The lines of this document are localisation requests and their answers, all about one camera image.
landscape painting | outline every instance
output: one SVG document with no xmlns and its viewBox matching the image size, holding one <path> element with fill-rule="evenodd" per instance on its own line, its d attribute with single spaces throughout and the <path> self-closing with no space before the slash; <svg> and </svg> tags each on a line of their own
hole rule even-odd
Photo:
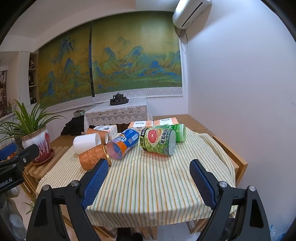
<svg viewBox="0 0 296 241">
<path fill-rule="evenodd" d="M 55 105 L 91 96 L 89 33 L 83 24 L 39 49 L 38 91 L 43 105 Z"/>
<path fill-rule="evenodd" d="M 182 87 L 179 40 L 172 14 L 133 12 L 93 22 L 95 94 Z"/>
</svg>

white paper cup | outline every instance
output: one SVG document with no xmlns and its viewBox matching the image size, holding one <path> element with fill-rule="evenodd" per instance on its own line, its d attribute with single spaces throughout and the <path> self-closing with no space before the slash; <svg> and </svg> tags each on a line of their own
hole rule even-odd
<svg viewBox="0 0 296 241">
<path fill-rule="evenodd" d="M 98 133 L 89 135 L 77 136 L 73 141 L 74 151 L 79 155 L 93 147 L 100 145 L 101 138 Z"/>
</svg>

white flower pot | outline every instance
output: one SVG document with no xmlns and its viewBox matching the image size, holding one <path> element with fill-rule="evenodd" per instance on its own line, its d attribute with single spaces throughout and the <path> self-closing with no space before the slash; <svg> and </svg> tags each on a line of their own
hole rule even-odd
<svg viewBox="0 0 296 241">
<path fill-rule="evenodd" d="M 34 159 L 34 163 L 42 163 L 51 156 L 50 138 L 46 127 L 33 132 L 30 135 L 21 137 L 24 148 L 36 144 L 39 147 L 39 156 Z"/>
</svg>

striped tablecloth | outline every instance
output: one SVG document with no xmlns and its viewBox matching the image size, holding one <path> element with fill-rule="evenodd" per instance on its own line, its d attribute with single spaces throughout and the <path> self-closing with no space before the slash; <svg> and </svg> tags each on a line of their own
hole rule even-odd
<svg viewBox="0 0 296 241">
<path fill-rule="evenodd" d="M 172 156 L 145 152 L 139 144 L 122 160 L 112 159 L 109 173 L 86 213 L 93 225 L 103 227 L 147 227 L 208 218 L 205 206 L 190 176 L 189 163 L 198 158 L 207 171 L 235 187 L 231 160 L 208 135 L 188 128 L 185 142 L 177 143 Z M 71 147 L 52 170 L 41 179 L 63 187 L 80 180 L 85 171 Z"/>
</svg>

wall shelf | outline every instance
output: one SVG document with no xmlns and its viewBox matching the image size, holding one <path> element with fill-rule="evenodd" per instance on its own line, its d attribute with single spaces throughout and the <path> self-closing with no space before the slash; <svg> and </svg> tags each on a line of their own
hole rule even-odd
<svg viewBox="0 0 296 241">
<path fill-rule="evenodd" d="M 37 68 L 38 68 L 38 54 L 37 53 L 30 53 L 30 60 L 33 61 L 34 67 L 29 68 L 29 75 L 33 78 L 33 85 L 29 86 L 29 95 L 30 95 L 30 103 L 31 105 L 34 104 L 32 101 L 36 99 L 39 101 L 39 92 L 37 86 Z"/>
</svg>

